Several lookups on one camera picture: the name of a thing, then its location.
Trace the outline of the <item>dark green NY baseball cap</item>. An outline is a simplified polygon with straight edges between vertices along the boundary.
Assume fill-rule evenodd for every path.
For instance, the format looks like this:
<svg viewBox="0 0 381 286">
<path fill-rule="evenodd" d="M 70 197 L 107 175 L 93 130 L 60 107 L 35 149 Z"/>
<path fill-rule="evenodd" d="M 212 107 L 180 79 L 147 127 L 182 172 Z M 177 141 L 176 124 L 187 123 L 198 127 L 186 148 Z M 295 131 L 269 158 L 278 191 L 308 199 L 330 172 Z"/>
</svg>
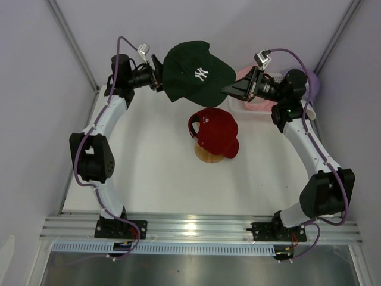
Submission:
<svg viewBox="0 0 381 286">
<path fill-rule="evenodd" d="M 183 98 L 202 107 L 216 107 L 227 97 L 221 90 L 235 80 L 235 71 L 210 53 L 206 41 L 180 43 L 163 62 L 162 85 L 171 102 Z"/>
</svg>

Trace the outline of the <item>red LA baseball cap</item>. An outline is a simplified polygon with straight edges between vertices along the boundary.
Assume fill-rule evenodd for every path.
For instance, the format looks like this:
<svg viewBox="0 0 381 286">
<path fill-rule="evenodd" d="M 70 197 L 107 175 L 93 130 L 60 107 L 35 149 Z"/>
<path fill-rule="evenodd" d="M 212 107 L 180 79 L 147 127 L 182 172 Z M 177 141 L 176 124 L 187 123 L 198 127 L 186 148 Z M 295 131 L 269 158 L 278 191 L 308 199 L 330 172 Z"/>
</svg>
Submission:
<svg viewBox="0 0 381 286">
<path fill-rule="evenodd" d="M 228 159 L 236 157 L 239 127 L 229 112 L 220 108 L 199 110 L 189 118 L 188 129 L 196 143 L 209 153 Z"/>
</svg>

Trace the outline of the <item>wooden hat stand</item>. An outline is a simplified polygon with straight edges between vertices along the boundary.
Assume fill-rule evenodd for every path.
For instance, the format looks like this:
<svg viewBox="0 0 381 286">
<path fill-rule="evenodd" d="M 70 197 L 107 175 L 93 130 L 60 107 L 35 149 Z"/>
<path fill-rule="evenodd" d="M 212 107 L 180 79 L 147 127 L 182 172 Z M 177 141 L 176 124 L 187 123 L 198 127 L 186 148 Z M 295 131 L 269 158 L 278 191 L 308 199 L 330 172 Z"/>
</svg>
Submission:
<svg viewBox="0 0 381 286">
<path fill-rule="evenodd" d="M 202 131 L 201 139 L 203 143 L 207 143 L 208 147 L 212 146 L 214 143 L 214 137 L 216 133 L 214 131 L 211 131 L 210 128 L 205 127 L 203 123 L 201 123 L 199 120 L 196 120 L 192 122 L 192 125 L 194 132 L 196 135 L 199 134 L 199 131 Z M 193 140 L 195 141 L 194 145 L 194 152 L 195 155 L 204 163 L 214 164 L 219 163 L 225 159 L 225 156 L 223 154 L 214 154 L 211 153 L 209 149 L 205 148 L 205 145 L 199 144 L 199 139 L 197 136 L 193 137 Z"/>
</svg>

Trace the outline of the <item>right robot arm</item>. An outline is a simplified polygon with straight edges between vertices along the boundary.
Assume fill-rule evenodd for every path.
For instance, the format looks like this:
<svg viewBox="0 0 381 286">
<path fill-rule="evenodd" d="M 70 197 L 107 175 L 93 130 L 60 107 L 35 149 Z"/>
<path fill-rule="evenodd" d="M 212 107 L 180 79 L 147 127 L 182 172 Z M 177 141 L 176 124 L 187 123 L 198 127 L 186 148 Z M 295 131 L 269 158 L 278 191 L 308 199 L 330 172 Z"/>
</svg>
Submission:
<svg viewBox="0 0 381 286">
<path fill-rule="evenodd" d="M 256 97 L 273 101 L 271 119 L 293 145 L 309 177 L 297 203 L 276 212 L 265 228 L 252 224 L 250 231 L 256 241 L 291 241 L 309 223 L 324 220 L 326 215 L 345 215 L 349 209 L 355 175 L 332 159 L 314 133 L 302 102 L 307 82 L 307 75 L 298 69 L 288 71 L 281 82 L 275 82 L 253 66 L 243 78 L 221 90 L 245 102 Z"/>
</svg>

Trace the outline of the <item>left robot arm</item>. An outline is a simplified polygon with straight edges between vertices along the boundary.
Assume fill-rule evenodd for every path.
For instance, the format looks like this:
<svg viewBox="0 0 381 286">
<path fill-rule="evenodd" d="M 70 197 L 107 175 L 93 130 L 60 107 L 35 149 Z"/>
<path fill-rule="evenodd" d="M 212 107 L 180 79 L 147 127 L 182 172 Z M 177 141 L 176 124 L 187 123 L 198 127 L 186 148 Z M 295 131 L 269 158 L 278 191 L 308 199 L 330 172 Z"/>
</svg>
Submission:
<svg viewBox="0 0 381 286">
<path fill-rule="evenodd" d="M 80 186 L 92 188 L 101 208 L 97 228 L 107 230 L 118 239 L 125 237 L 135 224 L 127 220 L 125 208 L 114 189 L 115 158 L 108 140 L 132 103 L 135 89 L 144 86 L 156 92 L 163 89 L 163 64 L 155 55 L 135 68 L 131 63 L 132 59 L 126 54 L 112 57 L 104 105 L 91 124 L 69 138 L 74 178 Z"/>
</svg>

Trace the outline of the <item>pink baseball cap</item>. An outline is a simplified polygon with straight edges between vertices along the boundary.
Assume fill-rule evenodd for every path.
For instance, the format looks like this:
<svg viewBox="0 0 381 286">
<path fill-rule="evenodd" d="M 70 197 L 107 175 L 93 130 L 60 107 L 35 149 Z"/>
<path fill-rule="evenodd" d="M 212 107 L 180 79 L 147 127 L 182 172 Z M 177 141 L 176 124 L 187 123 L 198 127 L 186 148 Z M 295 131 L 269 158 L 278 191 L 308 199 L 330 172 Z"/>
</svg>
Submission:
<svg viewBox="0 0 381 286">
<path fill-rule="evenodd" d="M 249 65 L 241 71 L 236 72 L 236 80 L 242 79 L 245 75 L 247 75 L 252 67 L 253 65 Z M 271 112 L 271 108 L 275 105 L 275 103 L 261 98 L 255 98 L 251 102 L 244 102 L 243 105 L 246 110 Z"/>
</svg>

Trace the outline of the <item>white perforated plastic basket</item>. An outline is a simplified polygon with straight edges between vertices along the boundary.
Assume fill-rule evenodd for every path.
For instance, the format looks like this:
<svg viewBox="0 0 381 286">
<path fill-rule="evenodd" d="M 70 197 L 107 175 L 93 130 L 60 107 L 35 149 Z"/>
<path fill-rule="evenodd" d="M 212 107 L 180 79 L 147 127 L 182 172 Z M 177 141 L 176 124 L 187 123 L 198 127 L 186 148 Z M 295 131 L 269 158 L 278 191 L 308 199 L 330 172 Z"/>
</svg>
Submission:
<svg viewBox="0 0 381 286">
<path fill-rule="evenodd" d="M 283 79 L 283 75 L 281 73 L 269 73 L 269 75 L 274 79 L 276 83 L 281 82 Z M 243 101 L 239 101 L 233 97 L 227 98 L 227 105 L 229 110 L 231 113 L 234 113 L 235 116 L 241 116 L 247 119 L 254 116 L 264 116 L 265 118 L 268 116 L 271 117 L 271 112 L 246 110 L 243 103 Z"/>
</svg>

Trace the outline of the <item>lavender LA baseball cap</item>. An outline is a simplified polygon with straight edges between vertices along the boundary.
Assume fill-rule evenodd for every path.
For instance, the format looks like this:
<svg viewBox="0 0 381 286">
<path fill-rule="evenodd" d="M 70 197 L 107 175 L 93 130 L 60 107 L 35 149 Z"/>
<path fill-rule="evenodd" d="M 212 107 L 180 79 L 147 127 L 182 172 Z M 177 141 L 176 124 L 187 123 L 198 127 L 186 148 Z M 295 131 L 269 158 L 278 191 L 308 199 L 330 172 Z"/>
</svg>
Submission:
<svg viewBox="0 0 381 286">
<path fill-rule="evenodd" d="M 318 76 L 311 70 L 307 70 L 308 80 L 306 82 L 306 92 L 303 95 L 303 99 L 309 99 L 310 104 L 313 105 L 316 101 L 316 98 L 320 92 L 320 79 Z"/>
</svg>

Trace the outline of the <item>white baseball cap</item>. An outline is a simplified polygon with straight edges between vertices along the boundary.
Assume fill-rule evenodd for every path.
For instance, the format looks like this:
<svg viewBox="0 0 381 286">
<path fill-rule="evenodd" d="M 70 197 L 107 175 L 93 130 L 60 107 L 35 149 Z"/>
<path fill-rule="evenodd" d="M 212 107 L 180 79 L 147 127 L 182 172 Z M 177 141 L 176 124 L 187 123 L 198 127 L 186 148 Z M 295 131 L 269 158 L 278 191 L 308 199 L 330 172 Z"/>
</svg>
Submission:
<svg viewBox="0 0 381 286">
<path fill-rule="evenodd" d="M 305 107 L 307 108 L 306 109 L 307 118 L 310 120 L 315 120 L 316 119 L 316 112 L 314 111 L 312 105 L 304 99 L 301 100 L 301 104 L 302 104 L 303 108 L 305 108 Z"/>
</svg>

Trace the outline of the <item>left aluminium frame post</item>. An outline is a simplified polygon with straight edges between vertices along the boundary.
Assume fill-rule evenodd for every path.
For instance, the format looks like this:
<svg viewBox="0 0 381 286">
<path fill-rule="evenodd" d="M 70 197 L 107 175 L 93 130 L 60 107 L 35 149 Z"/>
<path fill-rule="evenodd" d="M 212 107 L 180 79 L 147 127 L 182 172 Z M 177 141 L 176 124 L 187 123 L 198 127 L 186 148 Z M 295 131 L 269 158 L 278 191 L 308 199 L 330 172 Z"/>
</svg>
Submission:
<svg viewBox="0 0 381 286">
<path fill-rule="evenodd" d="M 94 93 L 97 93 L 99 90 L 99 86 L 96 83 L 95 77 L 92 71 L 90 70 L 88 62 L 85 59 L 85 56 L 83 55 L 82 50 L 79 47 L 79 44 L 73 34 L 72 29 L 68 24 L 68 21 L 66 20 L 63 12 L 61 11 L 60 6 L 58 5 L 58 2 L 56 0 L 45 0 L 45 3 L 48 6 L 50 13 L 53 19 L 55 20 L 59 30 L 63 34 L 65 42 L 71 50 L 72 55 L 78 63 L 81 71 L 83 72 L 88 84 L 90 85 Z"/>
</svg>

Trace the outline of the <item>aluminium frame post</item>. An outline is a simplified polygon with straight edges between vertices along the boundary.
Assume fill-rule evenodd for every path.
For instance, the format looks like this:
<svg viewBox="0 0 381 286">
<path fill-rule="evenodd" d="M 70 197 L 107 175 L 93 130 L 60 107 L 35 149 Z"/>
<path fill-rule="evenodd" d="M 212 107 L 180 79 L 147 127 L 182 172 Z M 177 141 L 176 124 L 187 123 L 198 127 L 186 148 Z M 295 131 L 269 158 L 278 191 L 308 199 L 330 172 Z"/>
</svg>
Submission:
<svg viewBox="0 0 381 286">
<path fill-rule="evenodd" d="M 79 44 L 73 34 L 72 29 L 68 24 L 68 21 L 66 20 L 63 12 L 61 11 L 60 6 L 58 5 L 58 2 L 56 0 L 45 0 L 45 3 L 48 6 L 50 13 L 53 19 L 55 20 L 59 30 L 63 34 L 65 42 L 71 50 L 72 55 L 78 63 L 81 71 L 83 72 L 88 84 L 90 85 L 94 93 L 97 93 L 99 90 L 99 86 L 96 83 L 95 77 L 92 71 L 90 70 L 88 62 L 85 59 L 85 56 L 83 55 L 82 50 L 79 47 Z"/>
<path fill-rule="evenodd" d="M 330 37 L 322 55 L 320 56 L 318 60 L 318 63 L 316 64 L 313 70 L 313 72 L 317 76 L 319 76 L 320 73 L 323 71 L 325 65 L 327 64 L 328 60 L 332 56 L 340 40 L 343 38 L 346 30 L 349 28 L 352 20 L 356 16 L 363 2 L 364 1 L 362 0 L 351 0 L 349 2 L 348 7 L 346 8 L 343 16 L 340 18 L 338 25 L 334 29 L 332 36 Z"/>
</svg>

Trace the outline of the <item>right aluminium frame post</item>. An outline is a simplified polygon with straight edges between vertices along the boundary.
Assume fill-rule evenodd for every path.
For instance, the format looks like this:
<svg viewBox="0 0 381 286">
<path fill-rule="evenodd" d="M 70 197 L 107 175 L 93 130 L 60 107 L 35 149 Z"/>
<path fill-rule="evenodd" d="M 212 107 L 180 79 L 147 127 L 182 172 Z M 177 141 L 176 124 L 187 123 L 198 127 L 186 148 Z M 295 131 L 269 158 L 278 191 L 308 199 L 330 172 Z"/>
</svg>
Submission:
<svg viewBox="0 0 381 286">
<path fill-rule="evenodd" d="M 313 72 L 317 76 L 319 76 L 320 73 L 323 71 L 325 65 L 327 64 L 328 60 L 332 56 L 340 40 L 343 38 L 346 30 L 349 28 L 352 20 L 356 16 L 363 2 L 364 1 L 362 0 L 351 0 L 349 2 L 348 7 L 346 8 L 343 16 L 340 18 L 338 25 L 334 29 L 332 36 L 330 37 L 322 55 L 320 56 L 318 60 L 318 63 L 316 64 L 313 70 Z"/>
</svg>

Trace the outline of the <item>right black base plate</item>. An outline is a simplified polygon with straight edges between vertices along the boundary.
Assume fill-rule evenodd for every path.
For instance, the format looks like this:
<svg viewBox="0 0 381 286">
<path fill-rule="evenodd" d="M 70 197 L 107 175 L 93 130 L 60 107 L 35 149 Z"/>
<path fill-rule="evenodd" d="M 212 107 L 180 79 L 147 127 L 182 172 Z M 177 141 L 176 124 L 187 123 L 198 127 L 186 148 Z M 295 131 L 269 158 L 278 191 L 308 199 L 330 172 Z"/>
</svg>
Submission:
<svg viewBox="0 0 381 286">
<path fill-rule="evenodd" d="M 246 230 L 252 234 L 254 241 L 291 242 L 293 238 L 296 242 L 307 241 L 306 233 L 300 226 L 285 228 L 271 222 L 252 222 Z"/>
</svg>

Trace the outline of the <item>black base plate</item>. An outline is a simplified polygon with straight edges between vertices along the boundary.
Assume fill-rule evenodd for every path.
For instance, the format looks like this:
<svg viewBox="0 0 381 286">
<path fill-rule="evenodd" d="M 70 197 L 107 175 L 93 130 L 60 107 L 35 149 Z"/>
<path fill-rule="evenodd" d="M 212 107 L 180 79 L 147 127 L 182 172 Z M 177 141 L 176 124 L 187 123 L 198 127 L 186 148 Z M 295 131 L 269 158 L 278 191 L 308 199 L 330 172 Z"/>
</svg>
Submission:
<svg viewBox="0 0 381 286">
<path fill-rule="evenodd" d="M 252 234 L 254 241 L 291 242 L 293 238 L 296 242 L 307 241 L 306 233 L 300 226 L 285 228 L 271 222 L 252 222 L 246 230 Z"/>
<path fill-rule="evenodd" d="M 133 226 L 119 220 L 101 217 L 96 224 L 94 237 L 108 239 L 136 239 L 138 232 Z"/>
</svg>

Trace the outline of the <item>aluminium mounting rail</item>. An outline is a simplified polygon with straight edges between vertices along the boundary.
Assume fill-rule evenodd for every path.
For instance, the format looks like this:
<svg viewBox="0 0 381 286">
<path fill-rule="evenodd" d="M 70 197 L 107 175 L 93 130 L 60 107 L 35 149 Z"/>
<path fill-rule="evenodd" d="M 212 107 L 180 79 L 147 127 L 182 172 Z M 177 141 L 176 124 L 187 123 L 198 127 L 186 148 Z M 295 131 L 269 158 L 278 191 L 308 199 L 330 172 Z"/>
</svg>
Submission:
<svg viewBox="0 0 381 286">
<path fill-rule="evenodd" d="M 147 242 L 161 243 L 217 243 L 243 244 L 253 241 L 247 230 L 253 222 L 270 222 L 270 216 L 133 213 L 130 220 L 148 223 Z M 39 238 L 42 240 L 94 240 L 99 214 L 97 212 L 64 212 L 45 219 Z M 318 221 L 305 229 L 311 244 L 316 238 L 319 245 L 362 245 L 363 239 L 355 222 L 331 226 Z"/>
</svg>

